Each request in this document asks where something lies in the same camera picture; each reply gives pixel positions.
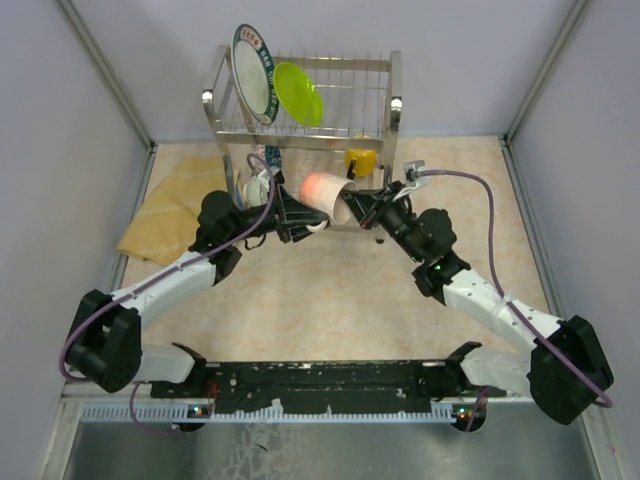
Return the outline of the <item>blue patterned bowl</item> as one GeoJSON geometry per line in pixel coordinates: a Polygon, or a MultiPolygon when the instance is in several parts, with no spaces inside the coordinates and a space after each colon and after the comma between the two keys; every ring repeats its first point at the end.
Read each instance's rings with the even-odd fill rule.
{"type": "Polygon", "coordinates": [[[282,168],[281,150],[277,146],[258,144],[254,147],[253,153],[263,158],[270,167],[282,168]]]}

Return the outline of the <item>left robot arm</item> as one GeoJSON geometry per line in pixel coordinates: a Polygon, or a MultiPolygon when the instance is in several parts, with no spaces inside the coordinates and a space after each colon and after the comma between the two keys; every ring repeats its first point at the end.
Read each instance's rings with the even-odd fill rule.
{"type": "Polygon", "coordinates": [[[267,202],[242,210],[221,190],[207,194],[197,217],[194,243],[176,261],[130,287],[83,296],[58,360],[69,381],[91,381],[107,393],[134,382],[169,382],[184,395],[201,394],[208,373],[194,354],[177,345],[142,344],[155,320],[190,296],[225,280],[241,259],[237,243],[276,233],[296,243],[329,223],[327,213],[307,206],[285,189],[280,175],[269,180],[267,202]]]}

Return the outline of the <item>pink and white mug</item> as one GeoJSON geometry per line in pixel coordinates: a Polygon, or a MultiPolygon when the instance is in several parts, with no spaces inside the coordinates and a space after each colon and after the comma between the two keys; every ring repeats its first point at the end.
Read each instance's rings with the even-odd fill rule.
{"type": "Polygon", "coordinates": [[[307,175],[300,187],[299,201],[329,216],[315,225],[307,226],[311,233],[320,232],[329,226],[344,227],[352,218],[346,202],[340,194],[344,191],[357,191],[354,180],[328,172],[317,171],[307,175]]]}

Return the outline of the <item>white plate green rim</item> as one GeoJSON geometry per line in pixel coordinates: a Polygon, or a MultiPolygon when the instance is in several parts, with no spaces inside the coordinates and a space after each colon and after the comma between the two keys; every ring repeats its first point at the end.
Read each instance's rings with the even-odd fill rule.
{"type": "Polygon", "coordinates": [[[231,64],[240,98],[249,113],[262,125],[273,124],[279,112],[275,62],[264,38],[253,26],[243,23],[236,28],[231,64]]]}

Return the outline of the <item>pale green patterned bowl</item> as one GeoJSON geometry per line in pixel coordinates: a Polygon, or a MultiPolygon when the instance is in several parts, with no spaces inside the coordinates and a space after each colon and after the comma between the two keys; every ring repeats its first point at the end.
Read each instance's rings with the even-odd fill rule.
{"type": "Polygon", "coordinates": [[[252,175],[243,187],[243,199],[247,207],[264,205],[268,201],[270,176],[267,170],[252,175]]]}

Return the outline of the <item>yellow glass mug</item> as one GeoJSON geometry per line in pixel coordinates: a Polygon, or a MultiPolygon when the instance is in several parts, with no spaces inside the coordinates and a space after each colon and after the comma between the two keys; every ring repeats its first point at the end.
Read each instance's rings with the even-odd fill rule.
{"type": "Polygon", "coordinates": [[[348,148],[344,164],[349,179],[371,175],[376,167],[377,152],[373,149],[348,148]]]}

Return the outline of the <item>yellow cloth with white zigzags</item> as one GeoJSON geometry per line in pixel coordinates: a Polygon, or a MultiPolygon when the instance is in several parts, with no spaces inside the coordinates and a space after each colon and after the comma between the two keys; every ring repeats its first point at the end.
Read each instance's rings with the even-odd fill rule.
{"type": "Polygon", "coordinates": [[[173,263],[195,241],[204,197],[225,189],[221,157],[189,156],[179,161],[147,195],[117,251],[161,266],[173,263]]]}

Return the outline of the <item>lime green plate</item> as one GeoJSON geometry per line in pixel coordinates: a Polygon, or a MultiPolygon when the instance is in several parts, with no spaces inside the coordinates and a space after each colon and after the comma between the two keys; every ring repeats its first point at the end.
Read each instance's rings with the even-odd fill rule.
{"type": "Polygon", "coordinates": [[[311,77],[298,65],[281,62],[274,70],[277,98],[289,116],[304,127],[318,127],[324,117],[324,102],[311,77]]]}

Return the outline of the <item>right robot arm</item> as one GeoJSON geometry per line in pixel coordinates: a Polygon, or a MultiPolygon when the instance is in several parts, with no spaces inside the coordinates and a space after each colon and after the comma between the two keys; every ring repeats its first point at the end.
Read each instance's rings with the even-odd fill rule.
{"type": "Polygon", "coordinates": [[[408,193],[394,182],[381,190],[343,191],[340,198],[361,228],[382,228],[416,262],[412,275],[423,296],[472,317],[514,349],[473,347],[447,370],[448,387],[461,396],[494,387],[528,397],[563,425],[597,402],[609,406],[605,393],[614,375],[591,323],[532,308],[484,279],[455,253],[448,212],[416,214],[408,193]]]}

